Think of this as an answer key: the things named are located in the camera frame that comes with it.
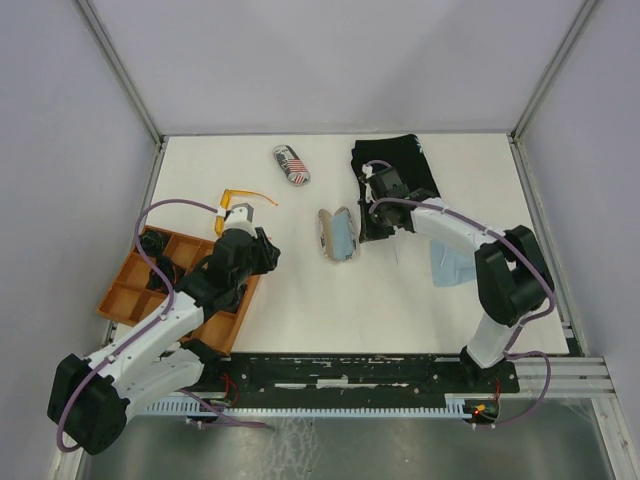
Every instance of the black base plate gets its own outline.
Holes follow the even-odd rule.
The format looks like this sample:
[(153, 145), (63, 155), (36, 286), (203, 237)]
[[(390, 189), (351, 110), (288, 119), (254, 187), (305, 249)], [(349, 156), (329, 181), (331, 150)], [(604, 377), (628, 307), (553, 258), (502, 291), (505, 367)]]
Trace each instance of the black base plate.
[[(445, 393), (495, 392), (494, 377), (470, 387), (459, 366), (457, 356), (443, 355), (234, 353), (208, 365), (191, 390), (224, 391), (220, 376), (227, 373), (238, 386), (236, 407), (312, 409), (441, 408)], [(512, 363), (496, 377), (503, 393), (520, 391)], [(363, 387), (322, 385), (327, 382)]]

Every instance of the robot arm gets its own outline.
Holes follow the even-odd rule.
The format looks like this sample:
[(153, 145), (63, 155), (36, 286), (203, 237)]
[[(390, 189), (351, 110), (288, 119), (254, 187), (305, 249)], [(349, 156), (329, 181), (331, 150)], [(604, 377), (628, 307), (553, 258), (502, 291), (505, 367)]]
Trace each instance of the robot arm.
[[(503, 360), (521, 322), (546, 299), (542, 285), (528, 267), (488, 232), (515, 246), (553, 290), (551, 275), (533, 232), (522, 225), (503, 230), (458, 213), (447, 215), (445, 212), (450, 209), (441, 198), (424, 189), (409, 191), (391, 166), (376, 174), (370, 166), (363, 171), (360, 180), (365, 183), (366, 194), (360, 200), (361, 242), (387, 238), (403, 228), (440, 240), (460, 253), (474, 255), (478, 296), (485, 312), (476, 334), (462, 350), (461, 360), (470, 381), (488, 375)], [(381, 203), (370, 213), (371, 202), (380, 199), (392, 201)]]
[[(225, 231), (213, 253), (176, 285), (174, 303), (166, 315), (161, 314), (168, 298), (117, 342), (84, 360), (69, 355), (59, 364), (47, 409), (56, 423), (77, 386), (108, 362), (82, 390), (64, 425), (64, 431), (87, 453), (106, 449), (151, 403), (196, 383), (204, 368), (198, 349), (180, 348), (162, 359), (160, 355), (216, 312), (233, 305), (250, 275), (275, 269), (280, 251), (262, 228), (252, 225), (251, 206), (236, 205), (226, 213)], [(160, 321), (147, 330), (158, 316)], [(115, 356), (125, 342), (130, 342), (127, 348)]]

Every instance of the white table surface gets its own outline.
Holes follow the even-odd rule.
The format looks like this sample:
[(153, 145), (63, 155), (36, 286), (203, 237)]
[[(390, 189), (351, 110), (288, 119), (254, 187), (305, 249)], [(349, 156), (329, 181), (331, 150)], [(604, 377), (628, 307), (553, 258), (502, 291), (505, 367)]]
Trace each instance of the white table surface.
[[(458, 353), (482, 315), (475, 282), (433, 285), (430, 239), (398, 232), (362, 245), (356, 258), (332, 264), (322, 254), (317, 212), (347, 206), (359, 226), (351, 170), (356, 139), (393, 135), (172, 137), (153, 201), (189, 198), (217, 206), (225, 188), (254, 190), (254, 223), (282, 250), (263, 277), (234, 351)], [(443, 199), (493, 226), (531, 226), (505, 135), (419, 135)], [(271, 155), (288, 144), (311, 173), (292, 186)], [(152, 211), (147, 223), (215, 239), (212, 214), (184, 205)], [(394, 250), (397, 251), (397, 263)], [(513, 351), (568, 353), (557, 313), (527, 326)]]

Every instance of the light blue cloth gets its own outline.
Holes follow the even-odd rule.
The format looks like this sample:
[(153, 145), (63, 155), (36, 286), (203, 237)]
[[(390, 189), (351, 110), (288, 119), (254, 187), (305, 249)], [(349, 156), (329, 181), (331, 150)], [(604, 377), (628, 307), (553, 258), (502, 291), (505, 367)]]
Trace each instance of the light blue cloth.
[(431, 240), (431, 275), (436, 287), (460, 285), (476, 279), (476, 262), (439, 240)]
[(338, 261), (351, 258), (354, 252), (354, 240), (349, 228), (349, 212), (343, 210), (331, 218), (331, 234), (333, 237), (333, 255)]

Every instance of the white wall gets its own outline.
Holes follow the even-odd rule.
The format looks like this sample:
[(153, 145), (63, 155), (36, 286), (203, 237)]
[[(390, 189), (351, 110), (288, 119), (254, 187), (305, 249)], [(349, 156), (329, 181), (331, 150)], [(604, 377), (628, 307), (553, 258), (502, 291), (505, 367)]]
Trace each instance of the white wall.
[(94, 0), (165, 134), (501, 130), (582, 0)]
[(640, 445), (640, 2), (607, 0), (525, 145), (591, 353)]
[(55, 367), (104, 334), (153, 146), (70, 1), (5, 2), (0, 65), (0, 477), (33, 480)]

